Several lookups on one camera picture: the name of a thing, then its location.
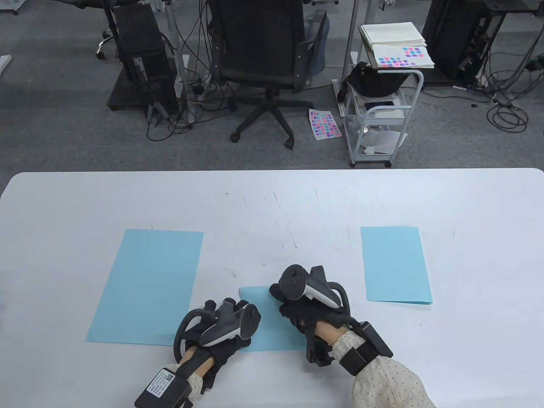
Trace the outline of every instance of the glove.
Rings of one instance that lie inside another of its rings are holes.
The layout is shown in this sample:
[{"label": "glove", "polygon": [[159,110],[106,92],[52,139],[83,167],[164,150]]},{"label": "glove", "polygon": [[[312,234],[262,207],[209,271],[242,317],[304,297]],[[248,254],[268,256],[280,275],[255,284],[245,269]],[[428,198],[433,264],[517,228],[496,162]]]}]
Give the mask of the glove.
[{"label": "glove", "polygon": [[[235,313],[248,304],[248,302],[245,300],[241,300],[240,302],[236,303],[236,301],[231,298],[226,298],[224,301],[228,301],[234,305]],[[208,300],[205,303],[204,309],[213,312],[215,311],[216,306],[217,305],[213,300]],[[222,366],[227,363],[227,360],[232,355],[234,355],[234,353],[236,353],[241,348],[247,347],[251,344],[250,338],[247,340],[242,340],[239,336],[235,336],[235,338],[224,340],[221,343],[215,344],[213,346],[202,347],[199,343],[202,333],[204,333],[214,324],[215,321],[202,318],[200,322],[187,330],[183,336],[183,338],[185,339],[186,351],[190,347],[197,346],[199,348],[206,349],[213,356],[214,365],[203,377],[204,386],[202,388],[202,391],[205,388],[212,388],[217,372]]]},{"label": "glove", "polygon": [[345,323],[345,318],[349,317],[343,307],[333,309],[319,300],[308,299],[306,296],[298,300],[289,300],[281,292],[278,283],[270,286],[270,294],[283,303],[280,306],[281,315],[291,320],[293,326],[301,333],[305,333],[308,327],[315,329],[317,322],[327,322],[338,329]]}]

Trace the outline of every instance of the black bag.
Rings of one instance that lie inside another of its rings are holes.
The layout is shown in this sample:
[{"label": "black bag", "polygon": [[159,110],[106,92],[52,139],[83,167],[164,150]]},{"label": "black bag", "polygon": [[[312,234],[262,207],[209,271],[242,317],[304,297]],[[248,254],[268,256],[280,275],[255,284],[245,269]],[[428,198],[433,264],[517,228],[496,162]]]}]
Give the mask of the black bag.
[{"label": "black bag", "polygon": [[397,92],[409,75],[408,73],[378,73],[366,62],[360,62],[342,81],[342,87],[336,99],[340,103],[345,102],[348,83],[362,96],[383,98]]}]

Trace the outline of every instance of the blue paper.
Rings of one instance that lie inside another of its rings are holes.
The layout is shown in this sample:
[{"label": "blue paper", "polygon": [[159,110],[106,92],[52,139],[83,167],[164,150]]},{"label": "blue paper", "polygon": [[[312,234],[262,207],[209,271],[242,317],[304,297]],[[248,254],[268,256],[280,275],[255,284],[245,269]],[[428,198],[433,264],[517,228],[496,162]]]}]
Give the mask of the blue paper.
[{"label": "blue paper", "polygon": [[242,351],[306,349],[306,338],[289,319],[280,314],[281,303],[272,297],[268,286],[240,288],[240,299],[253,303],[261,314],[261,322],[251,338],[251,345]]},{"label": "blue paper", "polygon": [[416,227],[362,227],[367,299],[432,303],[423,248]]},{"label": "blue paper", "polygon": [[202,239],[202,232],[126,230],[87,341],[173,345]]}]

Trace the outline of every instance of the sticker label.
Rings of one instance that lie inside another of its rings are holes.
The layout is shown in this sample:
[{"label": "sticker label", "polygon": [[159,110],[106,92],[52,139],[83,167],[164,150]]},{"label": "sticker label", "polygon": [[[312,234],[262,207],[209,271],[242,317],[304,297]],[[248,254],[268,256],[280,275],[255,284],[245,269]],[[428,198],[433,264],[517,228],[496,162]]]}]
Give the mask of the sticker label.
[{"label": "sticker label", "polygon": [[173,379],[174,375],[163,368],[155,376],[153,381],[151,381],[151,384],[147,386],[146,390],[147,392],[153,394],[155,397],[160,398],[160,396],[164,394],[164,391],[166,391]]}]

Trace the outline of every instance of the smartphone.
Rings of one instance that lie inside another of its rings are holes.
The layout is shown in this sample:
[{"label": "smartphone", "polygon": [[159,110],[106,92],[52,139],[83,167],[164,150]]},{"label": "smartphone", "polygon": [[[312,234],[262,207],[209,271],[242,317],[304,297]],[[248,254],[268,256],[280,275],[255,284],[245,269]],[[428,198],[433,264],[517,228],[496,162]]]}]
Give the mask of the smartphone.
[{"label": "smartphone", "polygon": [[371,110],[376,106],[395,106],[393,101],[383,101],[383,102],[368,102],[364,104],[366,110]]}]

